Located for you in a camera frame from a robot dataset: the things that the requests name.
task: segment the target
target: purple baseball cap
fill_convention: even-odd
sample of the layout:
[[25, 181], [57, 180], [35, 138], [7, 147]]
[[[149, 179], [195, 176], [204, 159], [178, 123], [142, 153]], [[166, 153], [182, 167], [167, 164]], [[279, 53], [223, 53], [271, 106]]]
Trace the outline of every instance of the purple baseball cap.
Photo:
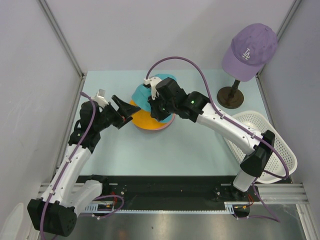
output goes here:
[[247, 82], [271, 60], [277, 47], [277, 35], [270, 27], [262, 23], [251, 24], [232, 39], [222, 68], [235, 79]]

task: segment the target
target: white plastic basket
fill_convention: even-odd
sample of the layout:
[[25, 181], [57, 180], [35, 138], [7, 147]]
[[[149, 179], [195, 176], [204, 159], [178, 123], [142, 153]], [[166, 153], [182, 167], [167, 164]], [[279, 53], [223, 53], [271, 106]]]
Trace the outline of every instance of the white plastic basket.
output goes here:
[[[272, 131], [275, 134], [274, 148], [278, 151], [280, 156], [285, 161], [289, 169], [289, 174], [292, 174], [297, 169], [298, 162], [296, 156], [285, 143], [285, 141], [281, 138], [279, 133], [272, 127], [272, 125], [263, 115], [256, 111], [243, 111], [233, 115], [233, 117], [237, 119], [239, 122], [247, 125], [248, 127], [259, 130], [261, 133], [264, 133], [266, 130]], [[245, 154], [240, 150], [240, 148], [238, 148], [234, 143], [232, 143], [228, 139], [225, 138], [225, 141], [228, 144], [237, 161], [241, 163], [245, 157]], [[284, 176], [286, 174], [282, 163], [274, 153], [271, 155], [268, 163], [266, 164], [265, 170], [280, 176]], [[257, 179], [257, 181], [262, 184], [272, 184], [279, 180], [279, 178], [274, 177], [265, 172], [263, 172], [261, 177]]]

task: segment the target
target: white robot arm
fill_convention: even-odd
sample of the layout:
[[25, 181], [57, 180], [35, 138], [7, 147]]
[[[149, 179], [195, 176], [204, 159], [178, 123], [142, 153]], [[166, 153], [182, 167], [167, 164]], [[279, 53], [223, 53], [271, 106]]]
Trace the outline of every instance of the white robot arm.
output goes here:
[[72, 188], [98, 144], [100, 132], [111, 125], [120, 129], [132, 120], [131, 115], [140, 110], [113, 95], [113, 101], [119, 106], [115, 110], [105, 100], [104, 94], [105, 91], [100, 89], [91, 98], [92, 103], [87, 101], [81, 105], [80, 120], [69, 138], [61, 166], [40, 199], [31, 199], [28, 204], [27, 210], [36, 230], [40, 230], [42, 213], [45, 212], [44, 232], [67, 237], [73, 231], [79, 214], [103, 192], [105, 179], [100, 176], [93, 176], [94, 179], [86, 181], [76, 193], [72, 193]]
[[[240, 165], [241, 170], [233, 182], [233, 187], [237, 191], [246, 192], [255, 178], [261, 176], [272, 154], [271, 149], [224, 118], [227, 117], [248, 129], [246, 125], [226, 114], [216, 105], [214, 109], [208, 97], [203, 94], [196, 91], [186, 94], [177, 82], [169, 77], [164, 80], [158, 77], [145, 79], [144, 86], [151, 88], [151, 97], [148, 99], [151, 106], [151, 117], [161, 121], [170, 114], [177, 114], [183, 119], [189, 119], [216, 131], [236, 144], [246, 154]], [[268, 144], [274, 144], [273, 132], [267, 130], [261, 133], [256, 129], [250, 129], [250, 131]]]

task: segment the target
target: white wall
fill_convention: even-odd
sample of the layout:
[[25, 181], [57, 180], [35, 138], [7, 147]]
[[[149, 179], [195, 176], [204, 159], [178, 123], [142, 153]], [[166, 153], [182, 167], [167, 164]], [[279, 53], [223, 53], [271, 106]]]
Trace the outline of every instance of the white wall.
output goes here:
[[274, 58], [262, 73], [277, 130], [298, 159], [303, 182], [320, 220], [320, 1], [302, 2]]
[[80, 79], [37, 1], [0, 1], [0, 35], [0, 230], [23, 203], [22, 240], [27, 204], [53, 173]]
[[[221, 69], [235, 34], [278, 31], [294, 0], [47, 0], [83, 71], [146, 70], [168, 56]], [[181, 61], [161, 68], [190, 68]]]

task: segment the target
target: hat stand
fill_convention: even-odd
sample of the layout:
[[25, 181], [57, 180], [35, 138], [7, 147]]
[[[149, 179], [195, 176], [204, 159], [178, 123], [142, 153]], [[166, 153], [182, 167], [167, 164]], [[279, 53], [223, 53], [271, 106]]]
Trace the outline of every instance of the hat stand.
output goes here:
[[238, 89], [239, 80], [235, 80], [232, 86], [225, 86], [218, 91], [216, 96], [219, 104], [227, 109], [236, 109], [244, 102], [244, 95]]

